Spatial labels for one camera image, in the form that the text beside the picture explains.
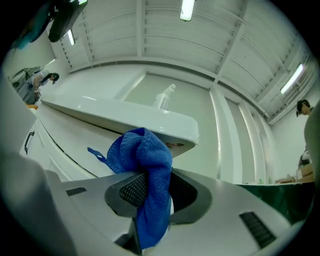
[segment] blue microfiber cloth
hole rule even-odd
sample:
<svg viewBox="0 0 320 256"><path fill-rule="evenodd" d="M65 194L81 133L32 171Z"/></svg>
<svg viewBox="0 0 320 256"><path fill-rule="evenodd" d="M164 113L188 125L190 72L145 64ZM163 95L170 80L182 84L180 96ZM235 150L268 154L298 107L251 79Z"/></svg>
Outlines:
<svg viewBox="0 0 320 256"><path fill-rule="evenodd" d="M172 155L168 147L146 128L128 131L110 147L107 158L88 147L116 174L148 172L148 195L137 210L141 249L155 246L165 234L170 217L169 194Z"/></svg>

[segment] person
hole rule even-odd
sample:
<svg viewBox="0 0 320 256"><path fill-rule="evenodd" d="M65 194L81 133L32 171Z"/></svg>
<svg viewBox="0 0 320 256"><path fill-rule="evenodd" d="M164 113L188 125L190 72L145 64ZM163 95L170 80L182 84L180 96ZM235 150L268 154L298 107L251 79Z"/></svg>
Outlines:
<svg viewBox="0 0 320 256"><path fill-rule="evenodd" d="M304 116L309 116L311 111L312 111L313 107L311 107L309 101L307 101L306 99L303 100L299 100L296 103L296 116L298 117L299 115L304 115Z"/></svg>
<svg viewBox="0 0 320 256"><path fill-rule="evenodd" d="M44 86L48 83L49 80L53 81L55 84L59 79L59 74L50 73L47 70L40 70L31 75L23 86L19 89L18 94L21 99L29 104L33 105L40 98L39 87Z"/></svg>

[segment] ceiling beam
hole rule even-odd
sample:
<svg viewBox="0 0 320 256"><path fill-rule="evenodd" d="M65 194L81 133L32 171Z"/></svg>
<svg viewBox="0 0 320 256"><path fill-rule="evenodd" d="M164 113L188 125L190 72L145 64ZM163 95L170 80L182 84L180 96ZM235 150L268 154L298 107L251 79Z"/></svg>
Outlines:
<svg viewBox="0 0 320 256"><path fill-rule="evenodd" d="M145 55L146 0L136 0L136 51Z"/></svg>
<svg viewBox="0 0 320 256"><path fill-rule="evenodd" d="M88 24L86 22L85 10L82 11L82 19L83 19L83 21L82 21L82 24L80 25L81 39L82 39L82 43L84 46L86 60L87 60L88 64L92 66L92 63L95 60L95 56L94 56L94 53L92 50L92 44L90 43L90 39L89 39L89 30L88 30Z"/></svg>
<svg viewBox="0 0 320 256"><path fill-rule="evenodd" d="M273 90L274 88L276 88L280 85L279 82L283 79L283 77L288 75L288 69L291 67L291 65L295 61L295 58L297 57L297 55L302 47L302 44L303 44L302 40L297 35L297 37L293 43L293 47L291 48L289 55L287 56L287 58L285 59L285 61L283 63L283 67L281 67L278 70L276 75L268 83L268 85L264 88L264 90L255 98L255 100L258 103L261 103L268 96L268 94L271 92L271 90Z"/></svg>
<svg viewBox="0 0 320 256"><path fill-rule="evenodd" d="M245 0L242 6L240 18L242 20L246 20L247 15L248 15L248 5L249 5L250 0ZM231 60L233 53L235 49L237 48L238 43L240 42L244 32L246 29L246 23L238 21L237 26L235 28L235 31L232 35L232 38L230 40L230 43L225 51L225 54L221 60L221 63L219 64L219 67L216 71L217 78L214 80L214 85L218 84L219 80L221 79L224 70L227 67L227 63Z"/></svg>

